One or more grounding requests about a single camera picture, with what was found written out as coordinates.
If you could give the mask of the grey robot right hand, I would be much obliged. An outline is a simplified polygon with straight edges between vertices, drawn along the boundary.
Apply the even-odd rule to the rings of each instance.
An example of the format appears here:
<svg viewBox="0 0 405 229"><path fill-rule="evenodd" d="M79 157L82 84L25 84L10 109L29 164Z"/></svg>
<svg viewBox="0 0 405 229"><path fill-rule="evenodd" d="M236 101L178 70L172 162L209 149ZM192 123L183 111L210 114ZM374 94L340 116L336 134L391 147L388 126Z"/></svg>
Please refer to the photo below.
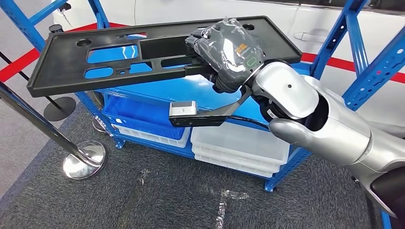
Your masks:
<svg viewBox="0 0 405 229"><path fill-rule="evenodd" d="M265 61L262 48L235 18L195 30L185 44L214 69L207 79L217 93L236 92Z"/></svg>

